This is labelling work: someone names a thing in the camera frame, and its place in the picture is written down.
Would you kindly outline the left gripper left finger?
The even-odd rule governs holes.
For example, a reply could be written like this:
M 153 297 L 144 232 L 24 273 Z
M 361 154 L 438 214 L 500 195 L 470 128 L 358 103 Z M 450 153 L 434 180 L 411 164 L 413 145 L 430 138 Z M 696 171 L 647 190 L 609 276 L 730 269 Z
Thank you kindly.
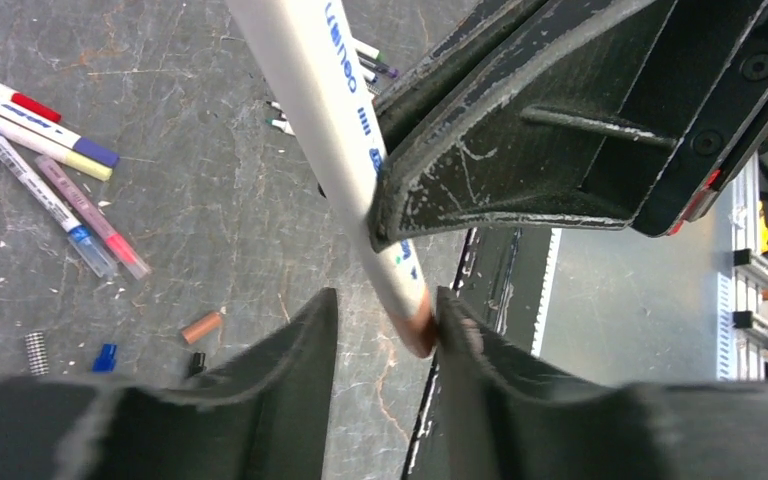
M 0 479 L 318 479 L 338 299 L 178 388 L 117 375 L 0 377 Z

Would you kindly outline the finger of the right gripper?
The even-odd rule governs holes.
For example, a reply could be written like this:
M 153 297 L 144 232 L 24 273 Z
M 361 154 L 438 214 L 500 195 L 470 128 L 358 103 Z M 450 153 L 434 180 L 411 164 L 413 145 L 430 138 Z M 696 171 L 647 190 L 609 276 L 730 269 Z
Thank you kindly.
M 376 251 L 476 226 L 632 228 L 768 1 L 482 1 L 378 106 Z

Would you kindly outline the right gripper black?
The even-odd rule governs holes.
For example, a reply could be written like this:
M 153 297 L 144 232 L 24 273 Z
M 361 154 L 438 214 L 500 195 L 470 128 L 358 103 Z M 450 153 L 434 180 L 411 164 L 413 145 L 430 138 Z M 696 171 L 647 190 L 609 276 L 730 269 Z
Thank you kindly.
M 740 39 L 634 220 L 650 237 L 704 216 L 749 157 L 768 149 L 768 2 Z

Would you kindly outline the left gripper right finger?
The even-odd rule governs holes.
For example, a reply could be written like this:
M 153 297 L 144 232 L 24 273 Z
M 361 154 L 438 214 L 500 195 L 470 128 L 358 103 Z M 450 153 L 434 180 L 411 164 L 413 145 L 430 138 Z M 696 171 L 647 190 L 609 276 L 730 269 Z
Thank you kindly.
M 537 357 L 512 377 L 525 389 L 519 479 L 768 479 L 768 382 L 607 387 Z

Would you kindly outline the black pen cap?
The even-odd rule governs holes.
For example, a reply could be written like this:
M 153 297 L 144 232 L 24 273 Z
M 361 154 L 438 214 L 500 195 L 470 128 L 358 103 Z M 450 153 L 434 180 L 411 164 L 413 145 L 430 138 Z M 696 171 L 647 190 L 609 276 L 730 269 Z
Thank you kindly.
M 191 357 L 186 371 L 186 377 L 192 378 L 194 376 L 202 374 L 206 370 L 206 353 L 194 352 Z

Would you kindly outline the brown pen cap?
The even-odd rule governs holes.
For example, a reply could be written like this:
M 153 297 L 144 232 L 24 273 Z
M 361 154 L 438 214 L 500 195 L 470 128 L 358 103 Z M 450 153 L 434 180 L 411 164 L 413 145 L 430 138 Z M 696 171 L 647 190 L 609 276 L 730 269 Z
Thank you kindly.
M 217 311 L 213 311 L 184 327 L 180 333 L 185 342 L 192 345 L 214 330 L 219 329 L 222 325 L 222 321 L 222 315 Z

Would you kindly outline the blue pen cap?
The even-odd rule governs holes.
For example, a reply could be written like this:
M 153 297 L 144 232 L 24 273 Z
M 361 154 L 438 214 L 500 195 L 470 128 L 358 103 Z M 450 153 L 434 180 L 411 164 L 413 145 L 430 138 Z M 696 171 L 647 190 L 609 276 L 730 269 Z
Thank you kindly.
M 116 368 L 117 345 L 105 343 L 101 346 L 99 354 L 94 359 L 92 373 L 112 373 Z

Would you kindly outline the purple transparent pen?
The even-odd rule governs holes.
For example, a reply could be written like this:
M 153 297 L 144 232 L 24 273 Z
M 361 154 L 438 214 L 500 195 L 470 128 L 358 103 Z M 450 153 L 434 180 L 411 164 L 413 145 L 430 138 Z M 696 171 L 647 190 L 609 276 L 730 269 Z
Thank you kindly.
M 377 74 L 385 75 L 390 79 L 396 79 L 400 75 L 400 72 L 398 69 L 395 69 L 394 67 L 391 67 L 376 59 L 371 59 L 360 54 L 359 60 L 364 67 L 376 72 Z

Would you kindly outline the green capped white pen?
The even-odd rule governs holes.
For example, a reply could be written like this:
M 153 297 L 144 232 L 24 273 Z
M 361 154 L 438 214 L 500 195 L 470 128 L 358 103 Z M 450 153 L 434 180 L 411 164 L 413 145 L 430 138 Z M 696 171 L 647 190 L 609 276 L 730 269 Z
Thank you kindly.
M 380 52 L 379 49 L 377 49 L 377 48 L 375 48 L 375 47 L 373 47 L 373 46 L 371 46 L 371 45 L 369 45 L 369 44 L 367 44 L 367 43 L 365 43 L 365 42 L 363 42 L 363 41 L 361 41 L 359 39 L 354 39 L 354 46 L 355 46 L 355 50 L 357 51 L 357 53 L 361 57 L 363 57 L 363 58 L 365 58 L 367 60 L 373 61 L 373 62 L 381 62 L 382 61 L 381 52 Z

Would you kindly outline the houndstooth pen cap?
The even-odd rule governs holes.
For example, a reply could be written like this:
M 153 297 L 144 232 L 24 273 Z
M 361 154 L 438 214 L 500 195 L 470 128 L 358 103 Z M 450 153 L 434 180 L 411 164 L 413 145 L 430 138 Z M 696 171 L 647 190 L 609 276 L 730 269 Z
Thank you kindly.
M 24 344 L 30 374 L 34 376 L 48 374 L 48 355 L 43 333 L 35 331 L 26 334 Z

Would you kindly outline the orange capped pen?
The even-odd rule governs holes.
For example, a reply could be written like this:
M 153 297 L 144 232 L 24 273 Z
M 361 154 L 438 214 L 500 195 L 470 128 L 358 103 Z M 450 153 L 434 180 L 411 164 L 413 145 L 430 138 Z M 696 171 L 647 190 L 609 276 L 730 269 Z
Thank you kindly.
M 429 293 L 409 241 L 375 252 L 367 214 L 386 159 L 339 1 L 231 1 L 232 13 L 394 324 L 431 319 Z

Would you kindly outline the teal capped white pen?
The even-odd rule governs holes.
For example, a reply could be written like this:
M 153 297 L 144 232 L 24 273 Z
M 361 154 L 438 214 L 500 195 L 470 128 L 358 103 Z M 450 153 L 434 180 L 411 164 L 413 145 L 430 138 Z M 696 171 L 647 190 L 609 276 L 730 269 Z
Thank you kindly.
M 295 135 L 295 132 L 292 129 L 292 126 L 290 125 L 290 123 L 286 119 L 271 119 L 271 120 L 268 121 L 268 124 L 270 126 L 276 128 L 276 129 L 280 130 L 284 134 L 287 134 L 287 135 L 290 135 L 290 136 L 294 136 Z

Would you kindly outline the violet capped white pen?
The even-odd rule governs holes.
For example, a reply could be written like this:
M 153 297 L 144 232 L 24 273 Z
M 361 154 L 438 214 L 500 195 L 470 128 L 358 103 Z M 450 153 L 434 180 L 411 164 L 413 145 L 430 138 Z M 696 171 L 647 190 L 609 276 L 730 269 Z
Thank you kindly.
M 114 168 L 120 160 L 116 152 L 1 97 L 0 116 L 107 167 Z

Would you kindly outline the red white pen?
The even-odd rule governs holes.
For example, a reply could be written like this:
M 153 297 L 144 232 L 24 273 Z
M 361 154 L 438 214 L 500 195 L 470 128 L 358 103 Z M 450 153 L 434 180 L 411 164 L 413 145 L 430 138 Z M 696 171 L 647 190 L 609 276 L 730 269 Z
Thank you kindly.
M 8 100 L 55 123 L 59 123 L 62 118 L 59 112 L 2 83 L 0 83 L 0 99 Z

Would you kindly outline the orange pen cap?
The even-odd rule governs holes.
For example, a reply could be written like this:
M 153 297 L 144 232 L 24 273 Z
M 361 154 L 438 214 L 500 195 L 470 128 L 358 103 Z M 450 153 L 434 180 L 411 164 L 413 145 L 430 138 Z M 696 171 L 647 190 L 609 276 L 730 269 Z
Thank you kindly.
M 389 313 L 388 317 L 405 347 L 418 358 L 427 358 L 436 344 L 436 324 L 431 294 L 425 290 L 418 308 L 411 315 Z

